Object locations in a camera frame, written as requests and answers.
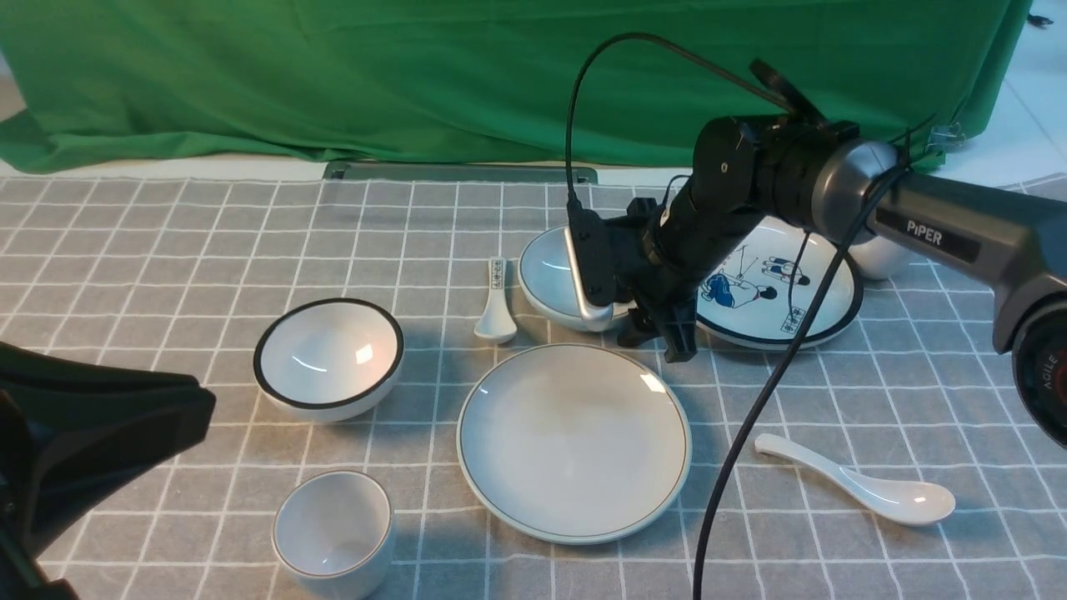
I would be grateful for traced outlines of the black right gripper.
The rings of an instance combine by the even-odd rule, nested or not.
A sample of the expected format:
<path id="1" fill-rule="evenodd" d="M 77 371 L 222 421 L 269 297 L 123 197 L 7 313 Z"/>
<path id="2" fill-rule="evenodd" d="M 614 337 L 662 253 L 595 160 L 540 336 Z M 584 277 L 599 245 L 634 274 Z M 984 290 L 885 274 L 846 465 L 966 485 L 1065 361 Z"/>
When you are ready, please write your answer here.
<path id="1" fill-rule="evenodd" d="M 659 338 L 650 319 L 664 318 L 667 363 L 697 354 L 696 307 L 708 277 L 708 202 L 701 198 L 632 198 L 625 214 L 606 221 L 609 272 L 616 304 L 630 303 L 619 346 L 637 348 Z"/>

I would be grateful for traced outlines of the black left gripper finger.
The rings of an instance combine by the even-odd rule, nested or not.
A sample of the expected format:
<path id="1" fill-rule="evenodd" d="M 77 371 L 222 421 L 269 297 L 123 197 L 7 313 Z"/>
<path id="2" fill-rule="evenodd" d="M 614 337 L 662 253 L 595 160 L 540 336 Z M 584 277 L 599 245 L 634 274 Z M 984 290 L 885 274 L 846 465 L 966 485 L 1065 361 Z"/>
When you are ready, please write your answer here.
<path id="1" fill-rule="evenodd" d="M 1 346 L 3 517 L 38 555 L 156 465 L 200 444 L 216 395 L 186 373 Z"/>

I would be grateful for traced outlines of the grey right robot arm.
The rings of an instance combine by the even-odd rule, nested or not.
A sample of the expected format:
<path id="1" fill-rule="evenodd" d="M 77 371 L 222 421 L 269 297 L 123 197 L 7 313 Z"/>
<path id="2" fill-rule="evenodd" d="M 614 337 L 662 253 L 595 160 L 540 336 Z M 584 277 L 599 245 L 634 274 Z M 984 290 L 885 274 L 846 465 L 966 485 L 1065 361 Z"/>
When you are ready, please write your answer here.
<path id="1" fill-rule="evenodd" d="M 917 173 L 902 149 L 851 122 L 720 117 L 698 135 L 692 171 L 667 206 L 579 225 L 573 263 L 588 303 L 637 304 L 637 341 L 694 354 L 696 293 L 766 217 L 846 249 L 879 237 L 983 283 L 992 346 L 1010 353 L 1031 419 L 1064 445 L 1064 202 Z"/>

